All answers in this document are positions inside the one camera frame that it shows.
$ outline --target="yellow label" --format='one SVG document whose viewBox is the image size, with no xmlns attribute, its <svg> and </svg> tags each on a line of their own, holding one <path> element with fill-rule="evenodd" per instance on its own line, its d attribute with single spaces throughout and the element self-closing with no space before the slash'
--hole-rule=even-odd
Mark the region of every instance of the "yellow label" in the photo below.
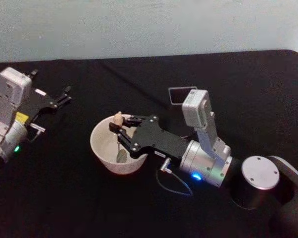
<svg viewBox="0 0 298 238">
<path fill-rule="evenodd" d="M 26 120 L 28 120 L 28 116 L 27 115 L 25 115 L 25 114 L 22 114 L 22 113 L 20 113 L 20 112 L 17 112 L 16 113 L 16 117 L 15 117 L 15 119 L 17 120 L 17 121 L 19 121 L 20 123 L 22 123 L 22 124 L 25 124 L 25 122 L 26 122 Z"/>
</svg>

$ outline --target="green led light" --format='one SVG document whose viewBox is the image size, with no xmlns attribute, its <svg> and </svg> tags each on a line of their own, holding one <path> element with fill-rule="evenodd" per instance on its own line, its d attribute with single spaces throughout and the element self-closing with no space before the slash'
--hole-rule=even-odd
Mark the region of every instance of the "green led light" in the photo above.
<svg viewBox="0 0 298 238">
<path fill-rule="evenodd" d="M 20 150 L 20 146 L 17 146 L 17 147 L 14 149 L 15 152 L 18 152 L 19 150 Z"/>
</svg>

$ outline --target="black tablecloth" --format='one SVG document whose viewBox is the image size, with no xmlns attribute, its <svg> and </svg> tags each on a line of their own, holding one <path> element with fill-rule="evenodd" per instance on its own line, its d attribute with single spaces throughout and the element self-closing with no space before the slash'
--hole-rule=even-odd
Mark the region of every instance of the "black tablecloth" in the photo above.
<svg viewBox="0 0 298 238">
<path fill-rule="evenodd" d="M 232 155 L 279 155 L 298 169 L 298 53 L 262 51 L 192 56 L 0 63 L 40 74 L 33 86 L 73 101 L 38 124 L 0 170 L 0 237 L 268 237 L 273 200 L 243 210 L 229 194 L 178 173 L 194 191 L 161 189 L 149 156 L 130 176 L 108 172 L 89 145 L 92 129 L 122 111 L 166 114 L 168 87 L 210 93 L 219 136 Z"/>
</svg>

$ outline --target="white bowl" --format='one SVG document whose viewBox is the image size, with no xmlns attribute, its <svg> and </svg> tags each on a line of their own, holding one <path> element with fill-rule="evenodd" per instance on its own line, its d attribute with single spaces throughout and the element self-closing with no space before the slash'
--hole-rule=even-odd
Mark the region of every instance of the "white bowl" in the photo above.
<svg viewBox="0 0 298 238">
<path fill-rule="evenodd" d="M 129 118 L 130 115 L 123 115 L 124 118 Z M 113 122 L 114 116 L 102 120 L 94 128 L 90 135 L 90 146 L 95 155 L 103 163 L 103 165 L 111 172 L 119 175 L 127 175 L 137 171 L 146 160 L 147 154 L 140 156 L 138 159 L 130 157 L 129 152 L 120 145 L 120 149 L 125 149 L 127 152 L 127 161 L 125 163 L 117 163 L 118 145 L 117 135 L 109 130 L 109 123 Z M 123 127 L 127 134 L 132 137 L 136 128 Z"/>
</svg>

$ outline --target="white wall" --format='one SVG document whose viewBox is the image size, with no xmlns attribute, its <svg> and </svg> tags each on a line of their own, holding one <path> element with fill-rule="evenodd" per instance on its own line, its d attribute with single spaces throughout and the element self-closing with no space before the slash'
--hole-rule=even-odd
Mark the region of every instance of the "white wall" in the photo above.
<svg viewBox="0 0 298 238">
<path fill-rule="evenodd" d="M 0 0 L 0 61 L 298 52 L 298 0 Z"/>
</svg>

